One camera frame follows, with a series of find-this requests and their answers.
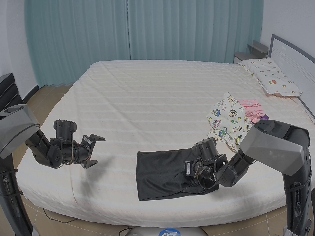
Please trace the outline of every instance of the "bed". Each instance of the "bed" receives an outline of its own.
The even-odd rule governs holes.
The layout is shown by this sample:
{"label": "bed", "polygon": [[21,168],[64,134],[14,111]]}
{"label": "bed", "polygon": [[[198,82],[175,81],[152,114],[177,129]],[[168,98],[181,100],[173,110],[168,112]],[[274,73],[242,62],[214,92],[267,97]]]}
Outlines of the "bed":
{"label": "bed", "polygon": [[[270,55],[279,62],[275,48],[279,48],[276,41]],[[284,54],[279,57],[285,60]],[[311,106],[307,109],[298,98],[266,95],[258,81],[238,64],[101,61],[74,83],[41,127],[47,137],[55,137],[54,120],[67,119],[77,123],[76,141],[91,133],[105,137],[106,141],[97,142],[92,155],[99,163],[87,170],[79,165],[55,170],[38,164],[28,149],[18,167],[19,187],[32,203],[48,210],[92,222],[133,226],[223,224],[284,206],[281,173],[259,162],[229,189],[220,186],[207,195],[138,200],[137,152],[189,148],[206,138],[208,110],[226,92],[236,99],[259,99],[271,119],[308,129],[315,162],[311,101],[302,99]],[[223,142],[217,143],[217,149],[228,159],[233,156]]]}

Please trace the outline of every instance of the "gray headboard trim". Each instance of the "gray headboard trim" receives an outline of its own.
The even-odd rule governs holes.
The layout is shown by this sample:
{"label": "gray headboard trim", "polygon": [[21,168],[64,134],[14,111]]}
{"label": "gray headboard trim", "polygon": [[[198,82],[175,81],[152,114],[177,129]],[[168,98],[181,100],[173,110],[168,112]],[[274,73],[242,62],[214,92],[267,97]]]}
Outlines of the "gray headboard trim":
{"label": "gray headboard trim", "polygon": [[[271,43],[270,43],[270,49],[269,49],[269,57],[271,57],[271,53],[273,50],[273,40],[277,39],[279,41],[281,41],[282,43],[288,45],[289,47],[291,47],[292,49],[296,50],[297,52],[301,53],[303,56],[305,56],[306,58],[308,58],[310,61],[312,61],[315,64],[315,58],[312,57],[310,54],[308,54],[307,52],[303,51],[301,48],[297,47],[296,45],[290,43],[289,41],[286,41],[285,39],[272,34],[271,36]],[[303,106],[310,112],[310,114],[315,118],[315,115],[311,112],[311,110],[306,106],[306,104],[301,100],[301,98],[299,97],[299,100],[301,101],[301,103],[303,104]]]}

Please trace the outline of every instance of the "blue round sticker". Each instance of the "blue round sticker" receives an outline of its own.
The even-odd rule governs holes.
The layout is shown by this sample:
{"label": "blue round sticker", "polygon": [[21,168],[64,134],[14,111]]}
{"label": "blue round sticker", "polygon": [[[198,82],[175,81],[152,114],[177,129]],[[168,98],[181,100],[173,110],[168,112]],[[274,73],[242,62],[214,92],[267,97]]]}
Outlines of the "blue round sticker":
{"label": "blue round sticker", "polygon": [[181,236],[181,234],[178,230],[170,228],[161,231],[158,236]]}

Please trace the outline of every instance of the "tile floor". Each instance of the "tile floor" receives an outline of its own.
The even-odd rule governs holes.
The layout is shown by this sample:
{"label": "tile floor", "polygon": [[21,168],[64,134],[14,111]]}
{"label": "tile floor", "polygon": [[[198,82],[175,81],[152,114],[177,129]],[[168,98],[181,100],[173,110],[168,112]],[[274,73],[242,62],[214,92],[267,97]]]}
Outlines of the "tile floor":
{"label": "tile floor", "polygon": [[[52,108],[63,97],[71,86],[45,86],[27,102],[31,110],[34,112],[40,124],[43,124]],[[20,146],[13,154],[14,165],[17,167],[22,160],[26,151],[26,146]],[[68,224],[59,223],[46,218],[43,209],[33,205],[29,200],[22,196],[26,211],[30,220],[35,223],[41,236],[55,236],[55,235],[75,235],[75,236],[119,236],[119,231],[127,228],[124,225],[109,225],[101,223],[87,222],[83,220],[76,220]],[[55,219],[61,221],[69,221],[71,218],[47,211],[47,214]],[[244,221],[215,225],[204,226],[203,230],[209,236],[273,236],[275,234],[283,235],[283,227],[286,225],[286,208],[279,209],[262,214],[258,217],[247,219]],[[14,236],[7,219],[0,208],[0,236]]]}

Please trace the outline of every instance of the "black pants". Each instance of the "black pants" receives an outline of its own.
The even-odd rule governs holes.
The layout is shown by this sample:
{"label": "black pants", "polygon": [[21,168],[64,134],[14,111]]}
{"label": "black pants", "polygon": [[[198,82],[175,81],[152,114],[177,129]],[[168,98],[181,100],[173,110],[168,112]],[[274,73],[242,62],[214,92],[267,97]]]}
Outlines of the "black pants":
{"label": "black pants", "polygon": [[197,179],[187,177],[185,161],[196,160],[192,148],[138,152],[136,180],[139,200],[172,199],[187,195],[202,195],[217,190],[203,189]]}

